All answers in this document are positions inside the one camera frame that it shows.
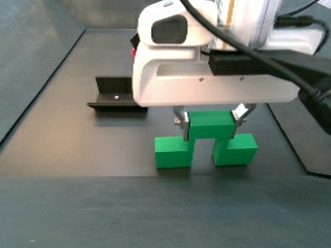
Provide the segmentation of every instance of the screw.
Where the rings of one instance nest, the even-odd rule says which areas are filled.
[[[174,123],[175,123],[177,126],[181,126],[182,125],[182,120],[179,118],[175,118]]]

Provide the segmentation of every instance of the white plastic housing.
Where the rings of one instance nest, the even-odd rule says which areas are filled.
[[[277,30],[265,49],[313,54],[318,30]],[[197,106],[290,102],[298,86],[278,77],[214,76],[201,61],[199,47],[158,47],[140,43],[134,66],[134,98],[140,106]]]
[[[221,0],[221,21],[230,34],[251,48],[262,47],[269,39],[282,0]],[[217,40],[218,49],[230,49]]]
[[[194,8],[205,15],[211,23],[217,25],[218,7],[214,2],[206,0],[191,0]],[[187,36],[182,44],[156,44],[151,38],[151,27],[154,22],[171,16],[181,15],[187,20]],[[139,18],[139,34],[142,42],[154,47],[197,47],[207,45],[214,36],[187,12],[181,0],[160,1],[144,8]]]

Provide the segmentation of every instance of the green block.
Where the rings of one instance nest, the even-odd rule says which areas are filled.
[[[158,168],[183,168],[191,166],[194,142],[183,137],[155,138],[155,162]]]
[[[229,143],[217,139],[213,153],[215,166],[249,165],[257,151],[258,144],[251,134],[235,135]]]
[[[229,139],[235,129],[235,123],[229,110],[191,111],[189,138]]]

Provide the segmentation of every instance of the metal wall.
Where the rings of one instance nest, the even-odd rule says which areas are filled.
[[[54,0],[0,0],[0,142],[86,27]]]
[[[60,0],[87,28],[135,29],[140,12],[159,0]]]

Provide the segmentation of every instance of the black metal bracket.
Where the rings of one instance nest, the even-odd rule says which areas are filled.
[[[96,77],[99,97],[88,106],[95,110],[147,112],[134,100],[131,77]]]

